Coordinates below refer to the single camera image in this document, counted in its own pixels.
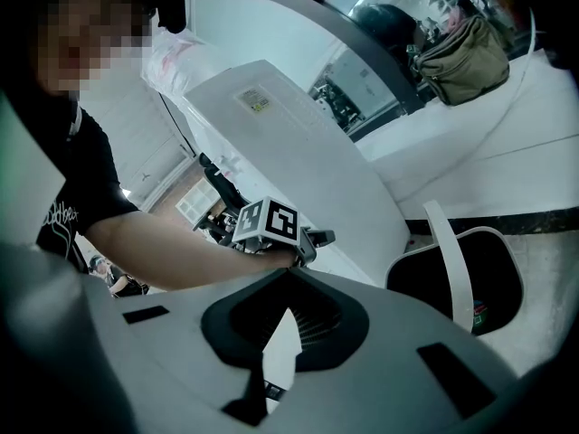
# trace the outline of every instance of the printed graphic on shirt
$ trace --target printed graphic on shirt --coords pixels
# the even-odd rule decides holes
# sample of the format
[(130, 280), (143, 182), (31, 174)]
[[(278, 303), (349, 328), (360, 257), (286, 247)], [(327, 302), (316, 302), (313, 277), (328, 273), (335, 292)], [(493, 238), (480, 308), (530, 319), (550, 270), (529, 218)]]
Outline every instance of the printed graphic on shirt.
[(78, 213), (73, 207), (66, 207), (63, 201), (52, 203), (51, 209), (44, 217), (43, 227), (50, 226), (52, 232), (62, 238), (66, 243), (64, 258), (68, 259), (72, 242), (74, 241), (75, 230), (72, 223), (78, 220)]

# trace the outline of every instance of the white wall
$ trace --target white wall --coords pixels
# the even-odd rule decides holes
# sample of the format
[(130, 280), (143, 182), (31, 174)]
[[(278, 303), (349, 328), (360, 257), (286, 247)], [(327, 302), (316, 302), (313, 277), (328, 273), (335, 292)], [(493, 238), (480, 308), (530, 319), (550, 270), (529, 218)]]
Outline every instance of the white wall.
[(569, 72), (552, 68), (543, 52), (534, 54), (519, 96), (497, 130), (468, 162), (448, 173), (497, 124), (524, 62), (525, 57), (511, 62), (509, 81), (479, 99), (453, 108), (433, 100), (357, 142), (406, 219), (424, 219), (422, 204), (431, 199), (449, 218), (579, 205), (577, 90)]
[(158, 94), (140, 78), (140, 61), (113, 60), (88, 82), (80, 104), (109, 137), (119, 181), (136, 205), (164, 181), (185, 152)]
[(343, 45), (305, 16), (269, 0), (194, 0), (191, 27), (233, 65), (266, 60), (309, 90)]

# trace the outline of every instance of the person in background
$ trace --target person in background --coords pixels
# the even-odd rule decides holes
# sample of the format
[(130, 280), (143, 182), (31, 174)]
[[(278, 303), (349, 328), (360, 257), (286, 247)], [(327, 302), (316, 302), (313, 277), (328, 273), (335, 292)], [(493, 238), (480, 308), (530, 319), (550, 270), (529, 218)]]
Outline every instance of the person in background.
[(116, 297), (143, 296), (148, 292), (148, 286), (127, 275), (119, 267), (109, 264), (101, 256), (93, 256), (89, 262), (90, 274), (102, 278), (109, 292)]
[(121, 192), (109, 139), (73, 92), (121, 47), (146, 40), (157, 0), (2, 0), (0, 6), (9, 15), (0, 122), (15, 112), (66, 179), (47, 208), (36, 242), (41, 249), (88, 273), (74, 242), (79, 233), (128, 274), (164, 290), (293, 265), (292, 250), (252, 255), (209, 243), (139, 211)]
[(394, 5), (365, 5), (355, 9), (352, 19), (371, 33), (400, 63), (404, 76), (413, 83), (408, 45), (425, 47), (424, 32), (414, 18)]

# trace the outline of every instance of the black headphones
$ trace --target black headphones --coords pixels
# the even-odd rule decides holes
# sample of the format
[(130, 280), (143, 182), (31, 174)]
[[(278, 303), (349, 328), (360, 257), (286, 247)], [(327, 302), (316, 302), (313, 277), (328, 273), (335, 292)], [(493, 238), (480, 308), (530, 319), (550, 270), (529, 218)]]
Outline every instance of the black headphones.
[(180, 33), (187, 26), (185, 0), (158, 0), (159, 27)]

